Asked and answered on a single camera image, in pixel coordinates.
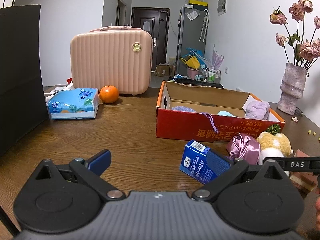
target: orange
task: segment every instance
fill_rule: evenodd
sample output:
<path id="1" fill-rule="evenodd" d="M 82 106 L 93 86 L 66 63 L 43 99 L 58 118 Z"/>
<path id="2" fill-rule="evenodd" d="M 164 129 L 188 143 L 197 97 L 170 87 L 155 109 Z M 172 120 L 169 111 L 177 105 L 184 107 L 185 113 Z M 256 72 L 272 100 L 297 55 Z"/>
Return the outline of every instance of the orange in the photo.
<path id="1" fill-rule="evenodd" d="M 99 96 L 103 103 L 111 104 L 118 100 L 119 91 L 114 86 L 105 86 L 100 90 Z"/>

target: gray refrigerator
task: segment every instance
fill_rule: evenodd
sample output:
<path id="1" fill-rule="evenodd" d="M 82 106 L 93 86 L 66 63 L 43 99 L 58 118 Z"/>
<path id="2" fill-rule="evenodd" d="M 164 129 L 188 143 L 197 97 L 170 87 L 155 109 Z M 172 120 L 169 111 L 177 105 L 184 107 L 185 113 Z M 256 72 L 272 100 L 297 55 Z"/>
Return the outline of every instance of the gray refrigerator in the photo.
<path id="1" fill-rule="evenodd" d="M 204 39 L 204 42 L 203 36 L 201 38 L 201 41 L 199 41 L 205 12 L 198 11 L 200 15 L 190 21 L 186 13 L 188 14 L 192 10 L 193 9 L 185 8 L 184 6 L 180 10 L 176 74 L 180 74 L 183 76 L 187 76 L 187 67 L 181 60 L 179 60 L 179 58 L 190 52 L 186 50 L 186 48 L 201 50 L 203 54 L 205 50 L 206 37 Z"/>

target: pink satin scrunchie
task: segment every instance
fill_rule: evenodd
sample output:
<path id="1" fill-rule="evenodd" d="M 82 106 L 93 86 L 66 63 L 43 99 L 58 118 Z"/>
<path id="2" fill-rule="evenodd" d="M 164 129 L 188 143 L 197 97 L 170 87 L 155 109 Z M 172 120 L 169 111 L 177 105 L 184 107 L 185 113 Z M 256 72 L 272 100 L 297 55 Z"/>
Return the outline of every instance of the pink satin scrunchie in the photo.
<path id="1" fill-rule="evenodd" d="M 235 135 L 227 145 L 230 159 L 242 158 L 249 164 L 257 164 L 260 154 L 260 143 L 245 133 Z"/>

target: pink suitcase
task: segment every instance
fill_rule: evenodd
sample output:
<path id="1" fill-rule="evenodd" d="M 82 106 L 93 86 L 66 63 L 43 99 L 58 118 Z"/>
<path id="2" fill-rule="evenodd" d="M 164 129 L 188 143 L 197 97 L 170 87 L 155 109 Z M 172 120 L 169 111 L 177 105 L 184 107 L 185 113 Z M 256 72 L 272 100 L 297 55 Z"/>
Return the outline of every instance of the pink suitcase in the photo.
<path id="1" fill-rule="evenodd" d="M 130 26 L 110 26 L 78 34 L 71 41 L 75 88 L 108 85 L 121 94 L 142 94 L 150 84 L 153 40 Z"/>

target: pink rose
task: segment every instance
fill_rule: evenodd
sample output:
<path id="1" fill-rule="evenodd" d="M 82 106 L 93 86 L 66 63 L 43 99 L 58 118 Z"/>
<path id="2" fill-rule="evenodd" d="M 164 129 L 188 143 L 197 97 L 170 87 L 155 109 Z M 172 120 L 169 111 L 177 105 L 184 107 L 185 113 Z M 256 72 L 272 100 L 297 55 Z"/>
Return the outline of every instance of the pink rose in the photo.
<path id="1" fill-rule="evenodd" d="M 301 44 L 299 56 L 311 62 L 314 58 L 319 57 L 319 50 L 312 46 L 307 40 L 307 42 Z"/>
<path id="2" fill-rule="evenodd" d="M 303 21 L 304 19 L 304 12 L 302 6 L 298 3 L 293 3 L 292 6 L 289 8 L 289 12 L 292 15 L 292 19 L 298 21 Z"/>
<path id="3" fill-rule="evenodd" d="M 313 21 L 316 29 L 320 29 L 320 18 L 318 16 L 313 17 Z"/>
<path id="4" fill-rule="evenodd" d="M 317 47 L 318 49 L 320 48 L 320 39 L 316 39 L 313 41 L 312 46 Z"/>
<path id="5" fill-rule="evenodd" d="M 314 58 L 320 57 L 320 39 L 313 41 L 312 47 L 313 47 L 313 57 Z"/>
<path id="6" fill-rule="evenodd" d="M 276 42 L 281 46 L 284 47 L 284 43 L 287 41 L 286 37 L 281 34 L 276 34 Z"/>
<path id="7" fill-rule="evenodd" d="M 272 14 L 270 14 L 270 22 L 272 24 L 280 24 L 280 25 L 282 25 L 282 24 L 287 23 L 287 17 L 284 16 L 283 13 L 279 13 L 279 12 L 277 12 L 275 10 L 275 11 L 273 11 Z"/>
<path id="8" fill-rule="evenodd" d="M 301 5 L 303 11 L 307 13 L 313 12 L 312 2 L 310 0 L 299 0 L 298 4 Z"/>

